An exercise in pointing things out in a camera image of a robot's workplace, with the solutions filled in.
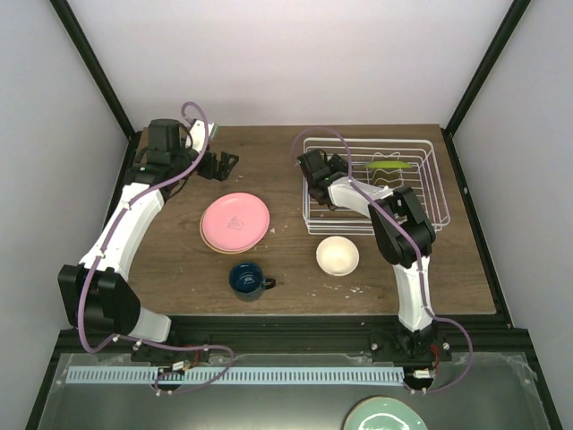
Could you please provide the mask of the green plate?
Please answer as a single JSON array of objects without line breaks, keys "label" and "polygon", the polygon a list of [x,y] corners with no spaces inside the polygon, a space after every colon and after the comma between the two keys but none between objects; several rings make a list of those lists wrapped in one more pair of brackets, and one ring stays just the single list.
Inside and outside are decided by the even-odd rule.
[{"label": "green plate", "polygon": [[366,163],[364,165],[367,169],[403,169],[411,168],[411,165],[407,162],[400,160],[383,160],[383,161],[373,161]]}]

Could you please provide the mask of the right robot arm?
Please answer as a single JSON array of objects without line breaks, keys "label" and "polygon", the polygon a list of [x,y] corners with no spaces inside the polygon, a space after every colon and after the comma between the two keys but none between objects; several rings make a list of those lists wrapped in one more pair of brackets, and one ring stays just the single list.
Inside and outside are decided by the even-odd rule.
[{"label": "right robot arm", "polygon": [[430,349],[423,332],[432,324],[428,269],[436,233],[409,186],[388,188],[351,177],[348,162],[323,150],[296,159],[308,194],[331,209],[343,208],[368,218],[382,257],[392,265],[398,287],[398,320],[408,331],[398,337],[400,355],[416,361]]}]

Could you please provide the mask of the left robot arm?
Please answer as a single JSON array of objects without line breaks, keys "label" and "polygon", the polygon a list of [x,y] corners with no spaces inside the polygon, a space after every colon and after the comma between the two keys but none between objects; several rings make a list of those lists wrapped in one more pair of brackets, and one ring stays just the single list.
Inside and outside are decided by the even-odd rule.
[{"label": "left robot arm", "polygon": [[137,156],[124,176],[113,214],[96,244],[75,265],[65,265],[57,281],[69,323],[76,327],[84,349],[87,332],[106,331],[105,342],[120,339],[151,344],[162,361],[176,360],[183,351],[182,338],[171,332],[171,320],[146,309],[128,284],[133,258],[151,222],[167,200],[183,189],[192,174],[224,181],[238,161],[226,152],[185,150],[166,165]]}]

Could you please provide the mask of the white wire dish rack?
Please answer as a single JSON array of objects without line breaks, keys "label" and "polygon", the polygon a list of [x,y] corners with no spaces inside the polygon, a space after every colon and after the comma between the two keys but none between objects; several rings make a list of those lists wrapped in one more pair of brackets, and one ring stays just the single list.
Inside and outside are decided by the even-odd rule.
[{"label": "white wire dish rack", "polygon": [[[353,177],[364,192],[374,200],[406,186],[412,189],[435,231],[442,231],[450,223],[449,207],[441,182],[437,152],[428,140],[418,139],[360,139],[348,138],[345,147],[338,138],[309,137],[304,140],[304,151],[324,150],[329,157],[339,155],[350,161]],[[373,161],[400,160],[411,168],[367,169]],[[341,197],[340,202],[360,204],[361,210],[341,207],[333,211],[319,205],[304,185],[303,219],[311,235],[371,236],[372,223],[366,216],[367,201],[356,195]]]}]

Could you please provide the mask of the beige floral bowl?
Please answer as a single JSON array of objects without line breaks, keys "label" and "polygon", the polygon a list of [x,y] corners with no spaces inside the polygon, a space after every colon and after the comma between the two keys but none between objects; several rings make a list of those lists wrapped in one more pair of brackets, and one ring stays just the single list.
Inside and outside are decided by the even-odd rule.
[{"label": "beige floral bowl", "polygon": [[357,246],[346,237],[329,236],[316,248],[316,261],[321,270],[331,276],[343,277],[358,266],[360,254]]}]

